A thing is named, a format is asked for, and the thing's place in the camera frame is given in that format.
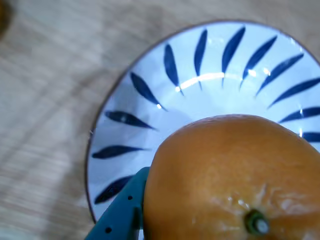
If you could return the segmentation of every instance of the blue brushstroke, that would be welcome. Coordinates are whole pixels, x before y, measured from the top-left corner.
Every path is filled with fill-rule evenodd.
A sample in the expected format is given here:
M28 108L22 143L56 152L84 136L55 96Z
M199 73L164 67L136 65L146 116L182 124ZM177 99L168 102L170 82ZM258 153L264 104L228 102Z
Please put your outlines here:
M94 204L104 203L112 197L114 197L115 195L117 195L125 187L125 185L129 182L129 180L132 177L133 175L126 176L111 183L95 198Z
M169 44L165 46L163 62L166 75L176 87L180 88L180 92L184 96L184 93L182 92L181 87L179 85L179 78L174 52L172 51L172 48Z
M264 55L269 51L269 49L275 43L276 39L277 39L277 36L274 36L273 38L271 38L269 41L267 41L261 47L259 47L258 50L255 51L255 53L250 57L248 63L246 64L246 66L244 68L243 75L242 75L242 81L240 83L239 88L241 88L246 77L248 76L248 71L253 69L257 65L257 63L264 57Z
M242 27L232 38L231 40L227 43L223 55L222 55L222 72L226 74L228 65L234 56L242 37L244 36L246 31L246 27ZM225 78L222 78L222 87L224 86L224 80Z
M295 85L295 86L291 87L290 89L288 89L287 91L285 91L284 93L282 93L276 100L273 101L273 103L271 103L271 105L268 108L270 108L272 105L274 105L275 103L277 103L281 100L284 100L284 99L289 98L295 94L301 93L309 88L312 88L313 86L317 85L318 83L320 83L320 77L313 79L313 80L302 82L298 85Z
M106 111L104 113L104 115L106 117L108 117L109 119L119 122L119 123L123 123L123 124L128 124L131 126L135 126L135 127L140 127L140 128L146 128L146 129L153 129L155 130L154 127L146 124L145 122L141 121L139 118L137 118L136 116L124 112L124 111Z
M255 96L258 96L258 94L261 92L261 90L267 86L269 83L271 83L273 80L275 80L277 77L279 77L281 74L283 74L286 70L288 70L289 68L291 68L296 62L298 62L300 59L302 59L304 56L303 53L291 57L283 62L281 62L280 64L278 64L270 73L269 76L266 77L266 79L264 80L264 82L262 83L261 87L259 88L259 90L257 91Z
M143 96L145 99L149 100L150 102L152 102L155 105L159 104L163 110L168 112L168 110L165 109L164 106L162 106L160 104L160 102L155 98L155 96L151 92L151 90L148 87L148 85L146 84L146 82L140 76L136 75L133 72L131 73L130 76L131 76L131 80L132 80L134 88L138 91L138 93L141 96Z
M109 158L117 157L122 154L140 151L140 150L144 150L144 149L138 148L138 147L131 147L131 146L113 145L113 146L104 147L100 151L93 153L92 157L94 159L109 159Z
M310 118L317 115L320 115L320 107L309 107L309 108L301 109L299 111L291 113L290 115L286 116L284 119L279 121L279 124L292 121L292 120Z
M320 142L320 132L304 132L302 137L309 143L319 143Z
M200 76L202 59L204 58L204 54L206 50L207 37L208 37L208 30L204 30L201 33L199 42L196 45L195 52L194 52L193 62L194 62L195 72L198 77ZM201 81L199 81L199 85L200 85L200 89L202 90Z

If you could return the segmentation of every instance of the teal plastic object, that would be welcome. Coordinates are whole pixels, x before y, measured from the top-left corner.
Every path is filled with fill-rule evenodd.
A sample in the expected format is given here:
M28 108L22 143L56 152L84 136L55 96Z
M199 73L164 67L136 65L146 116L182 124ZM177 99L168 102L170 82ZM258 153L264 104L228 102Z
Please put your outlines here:
M125 185L85 240L137 240L143 229L143 204L149 167Z

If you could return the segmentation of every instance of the white plate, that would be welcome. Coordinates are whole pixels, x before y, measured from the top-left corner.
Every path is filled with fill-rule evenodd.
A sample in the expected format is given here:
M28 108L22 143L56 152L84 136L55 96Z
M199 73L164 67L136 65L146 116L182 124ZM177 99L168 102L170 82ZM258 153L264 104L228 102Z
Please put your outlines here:
M122 76L97 118L86 173L93 218L170 134L202 118L262 116L320 150L318 83L313 56L261 24L208 23L163 40Z

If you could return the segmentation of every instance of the wood grain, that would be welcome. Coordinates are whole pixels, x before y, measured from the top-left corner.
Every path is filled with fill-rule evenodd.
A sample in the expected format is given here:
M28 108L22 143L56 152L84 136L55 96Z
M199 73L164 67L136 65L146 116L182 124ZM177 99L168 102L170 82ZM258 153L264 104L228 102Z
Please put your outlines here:
M241 19L320 59L318 0L11 0L0 42L0 239L83 239L93 227L85 153L121 72L165 36Z

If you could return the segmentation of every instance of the orange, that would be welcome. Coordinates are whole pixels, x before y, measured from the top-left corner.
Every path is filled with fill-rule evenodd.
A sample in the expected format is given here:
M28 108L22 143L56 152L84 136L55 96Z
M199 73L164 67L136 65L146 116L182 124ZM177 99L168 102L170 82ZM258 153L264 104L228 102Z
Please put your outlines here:
M143 219L146 240L318 240L320 155L261 117L194 122L156 152Z

